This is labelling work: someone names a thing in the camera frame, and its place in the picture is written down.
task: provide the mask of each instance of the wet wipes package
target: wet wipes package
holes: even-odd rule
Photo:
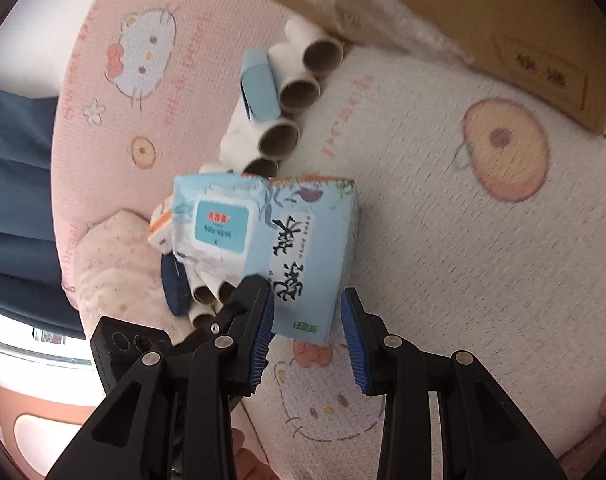
[[[273,331],[319,345],[347,281],[357,217],[352,180],[199,174],[174,181],[177,258],[233,285],[265,276]]]

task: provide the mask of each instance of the toilet paper roll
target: toilet paper roll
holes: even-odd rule
[[[203,282],[205,282],[208,286],[209,290],[212,291],[212,294],[214,294],[217,300],[219,300],[223,304],[227,303],[227,300],[229,300],[229,297],[232,295],[232,292],[237,290],[237,288],[231,283],[228,283],[225,280],[221,280],[216,276],[212,276],[207,272],[201,272],[200,276],[203,279]]]
[[[316,77],[328,76],[343,61],[343,44],[298,14],[286,23],[285,36],[303,66]]]
[[[214,296],[208,285],[199,276],[197,270],[191,265],[185,266],[185,274],[187,275],[187,282],[190,286],[190,294],[194,301],[205,305],[213,305],[217,302],[217,298]]]
[[[285,117],[264,123],[249,119],[243,98],[238,100],[234,108],[231,123],[234,123],[245,139],[256,145],[261,156],[270,160],[288,158],[301,138],[299,125]]]
[[[279,163],[261,155],[256,144],[241,132],[242,121],[232,117],[227,132],[221,139],[219,158],[237,173],[251,173],[270,178],[279,171]]]
[[[212,305],[205,305],[198,301],[192,301],[190,309],[187,311],[187,317],[194,328],[201,328],[210,323],[216,316]]]
[[[310,108],[321,97],[321,87],[305,68],[300,56],[289,43],[274,45],[267,53],[281,109],[298,114]]]
[[[228,171],[232,171],[232,168],[229,166],[224,166],[223,164],[208,162],[207,164],[203,164],[201,166],[199,173],[227,173]]]

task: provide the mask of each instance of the human hand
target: human hand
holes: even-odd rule
[[[254,453],[243,447],[245,441],[243,431],[232,428],[232,441],[238,480],[279,480],[270,466],[258,460]]]

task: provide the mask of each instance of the dark blue fabric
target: dark blue fabric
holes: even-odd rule
[[[0,314],[83,336],[61,289],[49,164],[56,98],[0,91]]]
[[[187,280],[185,266],[174,253],[161,256],[161,281],[167,306],[174,316],[187,316],[192,303],[190,282]]]

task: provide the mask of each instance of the hello kitty print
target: hello kitty print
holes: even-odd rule
[[[167,69],[176,20],[167,9],[144,10],[125,16],[118,42],[107,48],[106,78],[143,110],[143,100],[158,88]]]
[[[285,424],[294,438],[335,442],[365,436],[383,423],[384,397],[355,384],[346,345],[292,345],[294,358],[274,366]]]

